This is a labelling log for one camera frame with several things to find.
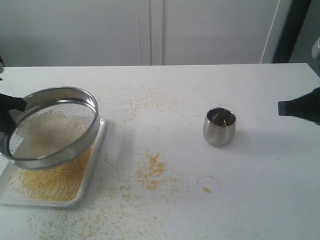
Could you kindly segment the round steel mesh sieve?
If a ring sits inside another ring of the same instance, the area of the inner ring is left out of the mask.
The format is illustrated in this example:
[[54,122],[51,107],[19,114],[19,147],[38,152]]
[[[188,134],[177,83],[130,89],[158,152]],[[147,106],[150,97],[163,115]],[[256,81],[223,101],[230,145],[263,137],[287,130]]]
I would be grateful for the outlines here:
[[13,123],[0,134],[0,156],[18,168],[40,170],[73,160],[95,141],[99,107],[76,87],[53,87],[12,99]]

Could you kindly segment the stainless steel cup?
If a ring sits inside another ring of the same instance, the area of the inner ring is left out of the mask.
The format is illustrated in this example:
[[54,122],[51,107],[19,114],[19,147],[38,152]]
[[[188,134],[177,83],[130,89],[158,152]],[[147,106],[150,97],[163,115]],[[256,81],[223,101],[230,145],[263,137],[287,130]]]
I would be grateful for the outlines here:
[[236,132],[236,115],[227,108],[210,109],[204,118],[202,134],[204,139],[214,147],[230,143]]

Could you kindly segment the white chair part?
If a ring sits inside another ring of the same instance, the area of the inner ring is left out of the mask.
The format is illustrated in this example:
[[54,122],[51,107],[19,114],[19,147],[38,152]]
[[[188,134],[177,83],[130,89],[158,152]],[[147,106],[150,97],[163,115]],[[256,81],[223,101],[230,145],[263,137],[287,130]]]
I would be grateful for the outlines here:
[[320,37],[315,41],[311,49],[311,56],[315,60],[320,60]]

